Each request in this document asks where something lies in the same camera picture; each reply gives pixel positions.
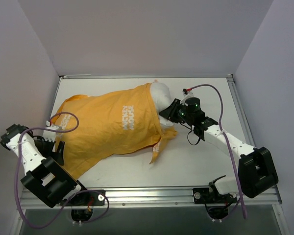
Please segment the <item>white pillow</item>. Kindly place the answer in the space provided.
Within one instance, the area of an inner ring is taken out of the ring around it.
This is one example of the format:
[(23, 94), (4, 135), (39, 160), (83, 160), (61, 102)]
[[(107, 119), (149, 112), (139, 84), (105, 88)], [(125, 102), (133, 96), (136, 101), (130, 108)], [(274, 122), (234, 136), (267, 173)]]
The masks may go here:
[(160, 116), (160, 112), (168, 108), (173, 99), (171, 98), (169, 87), (161, 82), (155, 81), (151, 83), (150, 94), (158, 115), (160, 126), (163, 130), (174, 126), (174, 123)]

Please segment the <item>yellow Mickey Mouse pillowcase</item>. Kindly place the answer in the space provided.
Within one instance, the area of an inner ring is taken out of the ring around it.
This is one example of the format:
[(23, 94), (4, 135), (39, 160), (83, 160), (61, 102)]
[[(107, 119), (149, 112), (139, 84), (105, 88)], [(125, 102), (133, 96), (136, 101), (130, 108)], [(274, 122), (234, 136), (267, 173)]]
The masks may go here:
[(151, 147), (155, 162), (169, 141), (174, 126), (163, 130), (150, 94), (151, 83), (100, 96), (74, 95), (63, 101), (52, 118), (61, 126), (63, 168), (75, 179), (111, 155), (124, 155)]

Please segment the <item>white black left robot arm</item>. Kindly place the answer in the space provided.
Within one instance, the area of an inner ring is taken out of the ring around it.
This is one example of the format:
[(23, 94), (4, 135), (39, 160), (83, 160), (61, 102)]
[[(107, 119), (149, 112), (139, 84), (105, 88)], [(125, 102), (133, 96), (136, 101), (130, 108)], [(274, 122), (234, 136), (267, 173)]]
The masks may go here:
[(86, 204), (88, 191), (63, 168), (65, 143), (55, 140), (62, 128), (50, 124), (42, 136), (26, 130), (26, 126), (13, 124), (6, 129), (0, 141), (4, 148), (12, 150), (17, 156), (21, 148), (21, 165), (24, 168), (22, 185), (50, 208), (63, 205), (69, 197), (77, 205)]

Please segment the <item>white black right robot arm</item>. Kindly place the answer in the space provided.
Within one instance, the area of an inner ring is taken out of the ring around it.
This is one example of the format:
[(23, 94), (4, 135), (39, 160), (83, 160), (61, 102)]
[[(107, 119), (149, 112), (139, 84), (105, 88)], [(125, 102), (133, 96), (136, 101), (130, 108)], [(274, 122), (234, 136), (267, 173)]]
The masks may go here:
[(278, 184), (279, 179), (270, 151), (244, 143), (206, 116), (199, 98), (187, 98), (184, 103), (175, 99), (160, 112), (160, 116), (174, 123), (185, 123), (200, 140), (206, 141), (228, 155), (236, 169), (233, 177), (221, 176), (209, 183), (208, 197), (219, 202), (227, 194), (242, 193), (254, 198)]

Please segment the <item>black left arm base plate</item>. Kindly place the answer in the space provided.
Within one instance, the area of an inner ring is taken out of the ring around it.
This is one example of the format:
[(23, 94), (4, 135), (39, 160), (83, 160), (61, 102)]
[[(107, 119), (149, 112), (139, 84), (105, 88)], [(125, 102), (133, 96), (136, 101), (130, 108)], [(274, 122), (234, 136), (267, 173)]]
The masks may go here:
[(81, 190), (70, 197), (62, 200), (60, 205), (63, 206), (104, 206), (106, 191), (103, 189)]

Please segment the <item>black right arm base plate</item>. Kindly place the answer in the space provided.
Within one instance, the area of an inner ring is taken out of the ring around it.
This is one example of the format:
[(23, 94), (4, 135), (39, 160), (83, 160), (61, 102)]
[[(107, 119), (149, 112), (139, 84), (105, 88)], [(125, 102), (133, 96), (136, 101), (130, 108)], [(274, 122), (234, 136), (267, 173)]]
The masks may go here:
[(237, 197), (232, 194), (221, 195), (208, 187), (193, 188), (193, 200), (195, 204), (225, 204), (237, 202)]

